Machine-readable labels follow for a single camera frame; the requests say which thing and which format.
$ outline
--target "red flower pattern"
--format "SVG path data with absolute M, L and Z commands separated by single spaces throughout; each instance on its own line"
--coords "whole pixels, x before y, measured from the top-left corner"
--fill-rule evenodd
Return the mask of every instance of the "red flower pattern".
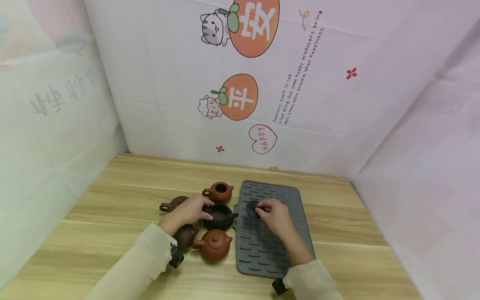
M 353 76 L 353 77 L 356 77 L 356 76 L 357 76 L 357 68 L 353 68 L 353 69 L 351 69 L 351 70 L 347 70 L 347 74 L 348 74 L 347 79 L 352 78 L 352 76 Z

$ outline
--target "dark brown teapot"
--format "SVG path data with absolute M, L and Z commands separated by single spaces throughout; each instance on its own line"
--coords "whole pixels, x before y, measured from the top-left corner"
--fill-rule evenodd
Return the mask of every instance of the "dark brown teapot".
M 225 231 L 232 226 L 233 219 L 239 216 L 239 214 L 232 213 L 230 207 L 223 203 L 215 203 L 211 206 L 205 205 L 202 210 L 213 217 L 213 220 L 203 220 L 207 230 L 221 229 Z
M 173 238 L 178 243 L 177 248 L 182 252 L 187 251 L 197 233 L 198 229 L 193 227 L 191 224 L 180 227 L 179 230 L 177 230 L 177 232 L 173 235 Z
M 227 203 L 232 198 L 232 190 L 233 186 L 219 181 L 212 184 L 210 189 L 204 189 L 202 196 L 215 203 Z
M 200 249 L 204 259 L 216 263 L 227 256 L 232 240 L 232 237 L 220 229 L 212 229 L 207 231 L 201 240 L 194 240 L 192 248 Z
M 175 208 L 177 208 L 177 206 L 179 206 L 180 204 L 183 203 L 183 201 L 187 200 L 188 197 L 187 196 L 178 196 L 176 198 L 173 198 L 172 201 L 170 201 L 170 203 L 162 203 L 160 204 L 160 210 L 162 212 L 171 212 L 172 210 L 174 210 Z

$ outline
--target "teapot opening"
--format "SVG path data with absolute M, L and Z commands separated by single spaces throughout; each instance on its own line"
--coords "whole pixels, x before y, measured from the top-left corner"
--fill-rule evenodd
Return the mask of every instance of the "teapot opening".
M 228 207 L 223 205 L 214 205 L 210 214 L 214 219 L 221 220 L 225 219 L 228 216 Z
M 227 186 L 223 183 L 219 183 L 215 186 L 215 191 L 224 193 L 227 191 Z

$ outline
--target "wood grain surface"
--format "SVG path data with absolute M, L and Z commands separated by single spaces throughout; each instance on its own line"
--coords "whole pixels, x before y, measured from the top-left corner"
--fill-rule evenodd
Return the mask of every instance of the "wood grain surface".
M 162 217 L 161 202 L 200 193 L 216 181 L 233 185 L 233 208 L 244 180 L 300 190 L 317 259 L 346 300 L 421 299 L 345 178 L 118 155 L 0 293 L 9 300 L 78 300 Z M 205 233 L 201 229 L 197 238 Z M 274 295 L 272 279 L 243 275 L 235 266 L 235 230 L 228 257 L 204 262 L 190 250 L 168 267 L 142 299 L 294 299 Z

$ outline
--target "gray silicone mat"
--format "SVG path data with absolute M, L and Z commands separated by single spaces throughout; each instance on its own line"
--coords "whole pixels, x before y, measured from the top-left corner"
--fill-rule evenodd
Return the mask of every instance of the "gray silicone mat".
M 249 201 L 261 201 L 266 198 L 277 198 L 288 206 L 295 229 L 315 256 L 299 190 L 246 180 L 241 186 L 239 202 L 233 208 L 233 212 L 239 214 L 233 221 L 233 227 L 237 232 L 235 240 L 237 268 L 245 274 L 283 278 L 290 268 L 290 259 L 285 246 L 268 229 L 263 220 L 250 218 L 246 211 Z

